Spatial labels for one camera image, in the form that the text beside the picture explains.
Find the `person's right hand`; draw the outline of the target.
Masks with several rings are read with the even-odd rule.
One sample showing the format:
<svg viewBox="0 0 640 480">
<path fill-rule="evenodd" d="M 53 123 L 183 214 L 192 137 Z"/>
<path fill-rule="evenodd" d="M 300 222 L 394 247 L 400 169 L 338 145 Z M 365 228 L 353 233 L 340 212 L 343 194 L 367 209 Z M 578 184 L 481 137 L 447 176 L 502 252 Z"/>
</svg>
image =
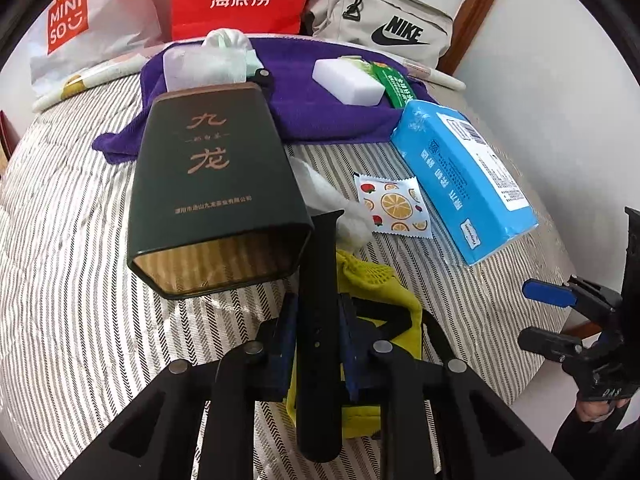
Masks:
<svg viewBox="0 0 640 480">
<path fill-rule="evenodd" d="M 619 408 L 626 408 L 629 399 L 616 401 L 587 402 L 577 400 L 575 412 L 582 422 L 602 422 Z"/>
</svg>

